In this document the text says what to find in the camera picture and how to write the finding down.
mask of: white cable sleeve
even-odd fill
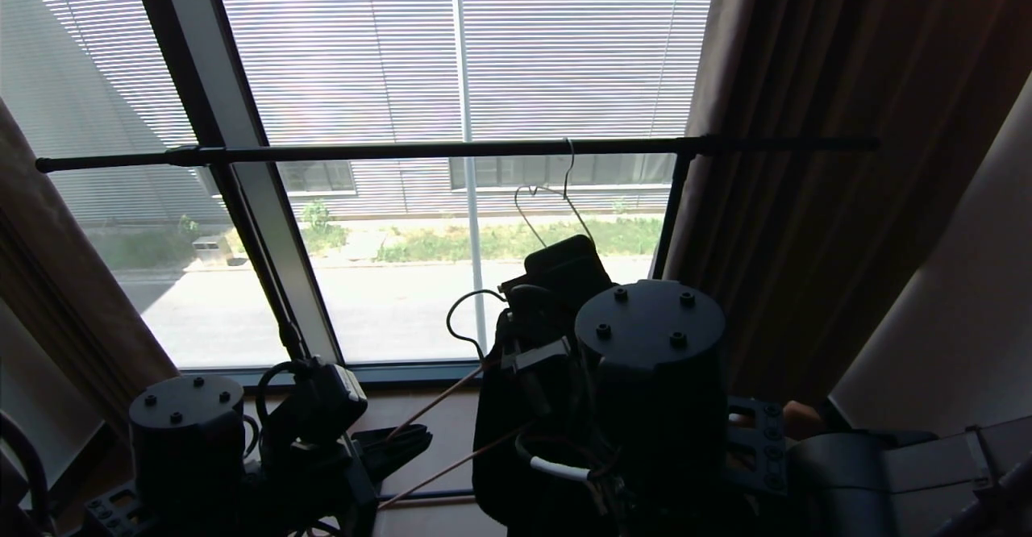
[[[531,456],[530,468],[552,476],[557,476],[568,480],[575,480],[577,482],[586,481],[587,476],[590,473],[587,469],[579,469],[577,467],[568,467],[567,465],[550,463],[541,456]]]

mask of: pavement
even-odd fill
[[[613,281],[633,283],[648,276],[651,257],[603,261]],[[348,362],[475,357],[471,344],[445,328],[452,303],[473,289],[469,261],[314,267]],[[485,287],[522,275],[519,261],[484,261],[482,268]],[[268,367],[287,359],[250,265],[118,279],[180,368]],[[503,304],[488,296],[484,306],[490,336]],[[476,338],[474,309],[472,299],[464,303],[453,326]]]

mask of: screw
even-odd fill
[[[767,486],[773,488],[774,491],[784,489],[784,480],[782,480],[778,475],[767,475],[764,477],[764,482],[767,483]]]

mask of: white wall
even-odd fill
[[[1032,78],[832,399],[856,427],[940,435],[1032,414]]]
[[[100,415],[2,301],[0,335],[0,408],[25,430],[54,484],[100,428]]]

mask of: curtain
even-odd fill
[[[723,306],[734,393],[827,397],[1032,70],[1030,1],[713,0],[689,135],[881,139],[692,162],[665,273]]]
[[[179,373],[93,250],[0,100],[0,297],[128,438],[128,410]]]

